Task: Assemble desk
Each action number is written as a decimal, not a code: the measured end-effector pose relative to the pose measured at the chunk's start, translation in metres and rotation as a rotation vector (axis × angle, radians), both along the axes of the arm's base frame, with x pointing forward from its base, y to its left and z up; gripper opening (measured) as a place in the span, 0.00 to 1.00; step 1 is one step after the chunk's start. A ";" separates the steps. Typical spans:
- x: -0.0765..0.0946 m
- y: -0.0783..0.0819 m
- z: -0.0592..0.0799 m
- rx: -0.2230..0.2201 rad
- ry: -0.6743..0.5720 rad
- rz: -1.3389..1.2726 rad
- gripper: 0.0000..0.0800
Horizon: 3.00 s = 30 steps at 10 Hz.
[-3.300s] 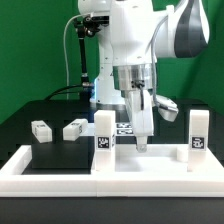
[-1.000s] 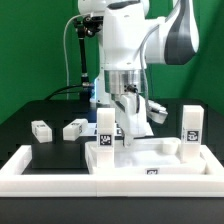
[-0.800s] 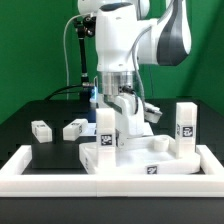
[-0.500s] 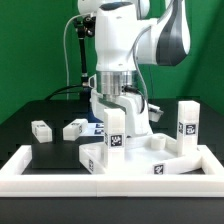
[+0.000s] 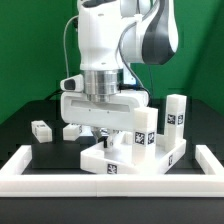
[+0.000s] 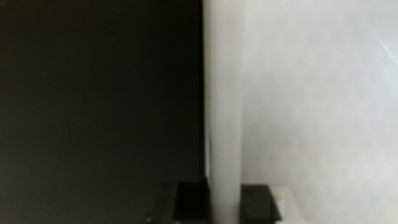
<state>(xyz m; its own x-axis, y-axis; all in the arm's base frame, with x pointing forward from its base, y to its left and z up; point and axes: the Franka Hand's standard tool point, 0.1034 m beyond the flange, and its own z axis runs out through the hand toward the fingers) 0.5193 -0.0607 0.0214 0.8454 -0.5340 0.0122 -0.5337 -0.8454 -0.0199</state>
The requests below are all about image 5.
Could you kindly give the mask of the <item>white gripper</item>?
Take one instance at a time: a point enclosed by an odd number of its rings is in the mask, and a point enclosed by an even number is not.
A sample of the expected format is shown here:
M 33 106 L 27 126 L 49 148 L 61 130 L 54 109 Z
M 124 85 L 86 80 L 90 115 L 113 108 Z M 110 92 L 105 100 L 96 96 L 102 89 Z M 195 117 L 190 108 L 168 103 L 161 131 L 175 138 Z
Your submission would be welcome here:
M 107 147 L 111 149 L 118 130 L 133 130 L 134 109 L 146 107 L 148 100 L 145 91 L 121 91 L 112 95 L 108 102 L 92 102 L 84 93 L 64 92 L 61 96 L 61 116 L 66 123 L 93 127 L 91 132 L 97 143 L 106 140 L 99 128 L 109 129 Z

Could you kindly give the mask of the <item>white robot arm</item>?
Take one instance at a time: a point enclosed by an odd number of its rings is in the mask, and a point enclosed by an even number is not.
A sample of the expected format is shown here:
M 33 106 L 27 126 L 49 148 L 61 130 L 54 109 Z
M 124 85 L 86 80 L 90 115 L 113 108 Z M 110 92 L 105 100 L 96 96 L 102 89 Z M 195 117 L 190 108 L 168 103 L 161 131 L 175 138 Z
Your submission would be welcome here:
M 134 110 L 146 108 L 150 93 L 132 74 L 132 63 L 163 65 L 178 48 L 174 0 L 78 0 L 80 73 L 60 87 L 61 116 L 71 124 L 132 131 Z

